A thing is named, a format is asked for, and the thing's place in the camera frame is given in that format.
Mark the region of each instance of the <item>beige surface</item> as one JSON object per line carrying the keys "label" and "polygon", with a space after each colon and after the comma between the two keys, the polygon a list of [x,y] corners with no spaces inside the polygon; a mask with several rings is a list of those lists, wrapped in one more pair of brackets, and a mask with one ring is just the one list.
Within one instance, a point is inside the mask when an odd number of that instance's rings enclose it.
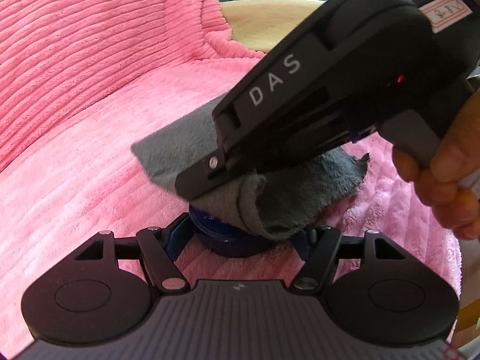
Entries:
{"label": "beige surface", "polygon": [[[480,299],[480,243],[477,241],[460,241],[462,252],[462,295],[460,307],[463,308]],[[476,326],[461,332],[455,332],[453,344],[461,347],[480,335]]]}
{"label": "beige surface", "polygon": [[232,27],[232,39],[257,51],[270,51],[322,2],[306,0],[239,0],[220,3]]}

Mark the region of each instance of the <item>finger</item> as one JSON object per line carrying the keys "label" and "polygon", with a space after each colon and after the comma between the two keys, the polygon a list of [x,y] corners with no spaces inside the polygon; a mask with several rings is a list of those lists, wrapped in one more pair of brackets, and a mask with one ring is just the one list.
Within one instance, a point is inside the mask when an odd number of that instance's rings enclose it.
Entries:
{"label": "finger", "polygon": [[468,225],[480,218],[480,204],[471,190],[459,190],[453,202],[435,206],[432,210],[438,223],[449,229]]}
{"label": "finger", "polygon": [[397,148],[393,148],[392,160],[402,180],[409,183],[417,179],[420,173],[420,166],[411,156]]}
{"label": "finger", "polygon": [[422,171],[417,181],[415,181],[415,193],[420,201],[429,207],[453,202],[457,192],[456,183],[438,182],[430,169]]}
{"label": "finger", "polygon": [[454,229],[454,234],[458,239],[470,241],[480,238],[480,219],[469,223],[468,225],[459,226]]}
{"label": "finger", "polygon": [[462,107],[430,168],[442,182],[459,181],[480,167],[480,91]]}

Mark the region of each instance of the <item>pink plush fabric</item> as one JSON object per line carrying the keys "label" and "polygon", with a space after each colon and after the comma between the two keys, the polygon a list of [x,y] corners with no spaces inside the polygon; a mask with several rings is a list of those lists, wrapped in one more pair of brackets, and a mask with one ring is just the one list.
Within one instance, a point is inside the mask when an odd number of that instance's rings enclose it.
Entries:
{"label": "pink plush fabric", "polygon": [[[228,90],[259,52],[229,41],[217,0],[0,2],[0,352],[31,341],[23,291],[100,230],[117,237],[165,226],[186,203],[150,184],[130,145]],[[450,232],[395,175],[373,136],[347,149],[372,156],[359,194],[322,213],[347,234],[378,228],[459,293]],[[188,279],[284,278],[291,247],[250,259],[214,256],[193,240],[178,261]],[[139,272],[135,263],[122,267]],[[340,273],[354,265],[345,263]]]}

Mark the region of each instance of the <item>ribbed gray surface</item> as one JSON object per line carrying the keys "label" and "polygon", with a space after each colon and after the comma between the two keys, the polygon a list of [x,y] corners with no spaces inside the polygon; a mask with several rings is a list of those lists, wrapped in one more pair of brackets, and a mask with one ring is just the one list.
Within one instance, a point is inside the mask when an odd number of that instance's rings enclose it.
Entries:
{"label": "ribbed gray surface", "polygon": [[334,325],[318,300],[279,281],[199,281],[186,295],[163,298],[115,342],[73,349],[37,341],[15,360],[443,360],[446,348],[365,344]]}

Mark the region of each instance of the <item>screw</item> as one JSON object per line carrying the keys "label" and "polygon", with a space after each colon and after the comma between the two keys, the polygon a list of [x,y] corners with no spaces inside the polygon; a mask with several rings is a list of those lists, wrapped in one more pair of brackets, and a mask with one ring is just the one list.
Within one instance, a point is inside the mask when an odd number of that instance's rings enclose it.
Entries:
{"label": "screw", "polygon": [[162,281],[162,287],[165,290],[178,291],[186,286],[185,280],[180,279],[179,277],[169,277]]}
{"label": "screw", "polygon": [[293,282],[293,286],[298,290],[309,291],[318,286],[318,282],[311,277],[301,277]]}
{"label": "screw", "polygon": [[218,158],[217,157],[211,157],[210,160],[208,161],[208,166],[210,169],[215,169],[218,165]]}

